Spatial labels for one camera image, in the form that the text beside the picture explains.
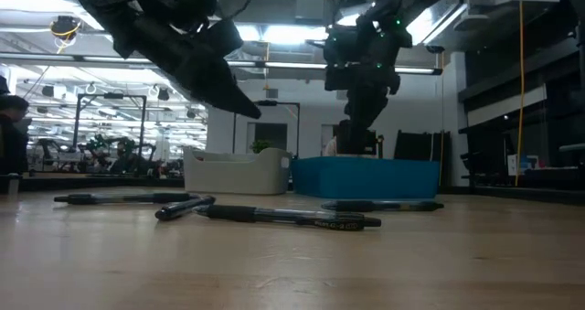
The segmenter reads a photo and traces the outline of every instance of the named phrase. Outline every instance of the black pen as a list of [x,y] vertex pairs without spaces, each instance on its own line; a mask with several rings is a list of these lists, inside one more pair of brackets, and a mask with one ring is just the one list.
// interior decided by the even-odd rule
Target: black pen
[[367,218],[358,213],[327,213],[322,211],[266,209],[247,206],[200,206],[194,211],[210,219],[229,219],[237,222],[280,222],[312,225],[319,228],[344,231],[380,227],[380,219]]
[[98,205],[124,203],[167,204],[188,201],[198,195],[189,193],[152,193],[138,195],[105,195],[105,194],[72,194],[55,197],[55,202],[66,202],[70,205]]
[[192,200],[164,206],[156,211],[154,216],[162,221],[178,219],[185,214],[193,212],[193,208],[203,205],[213,205],[216,199],[211,196],[194,198]]
[[374,210],[434,211],[444,205],[435,201],[341,200],[321,205],[323,209],[340,212],[370,212]]

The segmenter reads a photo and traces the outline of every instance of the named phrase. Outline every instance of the white plastic tub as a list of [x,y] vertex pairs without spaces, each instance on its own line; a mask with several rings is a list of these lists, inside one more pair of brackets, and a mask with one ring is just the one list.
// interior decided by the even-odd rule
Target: white plastic tub
[[185,190],[279,195],[288,189],[292,155],[268,148],[258,155],[212,154],[186,147]]

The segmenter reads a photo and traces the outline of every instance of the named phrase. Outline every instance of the potted plant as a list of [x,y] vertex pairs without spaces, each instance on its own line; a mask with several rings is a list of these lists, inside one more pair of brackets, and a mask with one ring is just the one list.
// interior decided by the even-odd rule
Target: potted plant
[[271,147],[270,141],[256,140],[250,145],[250,149],[254,154],[259,154],[262,150]]

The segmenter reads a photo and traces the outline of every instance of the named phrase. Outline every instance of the blue plastic tub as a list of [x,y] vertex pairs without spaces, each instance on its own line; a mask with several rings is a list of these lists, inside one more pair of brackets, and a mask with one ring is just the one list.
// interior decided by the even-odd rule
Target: blue plastic tub
[[316,157],[292,161],[298,194],[320,198],[434,198],[440,164],[414,160]]

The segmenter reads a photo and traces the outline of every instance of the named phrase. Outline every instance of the person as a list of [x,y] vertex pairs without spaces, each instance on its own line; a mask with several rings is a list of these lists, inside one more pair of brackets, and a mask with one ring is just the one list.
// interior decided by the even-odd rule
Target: person
[[337,126],[333,126],[333,138],[325,146],[323,156],[336,156],[337,155]]
[[0,75],[0,95],[7,95],[10,94],[10,90],[8,89],[8,80],[2,75]]
[[28,138],[15,127],[27,111],[27,100],[15,95],[0,96],[0,175],[27,170]]

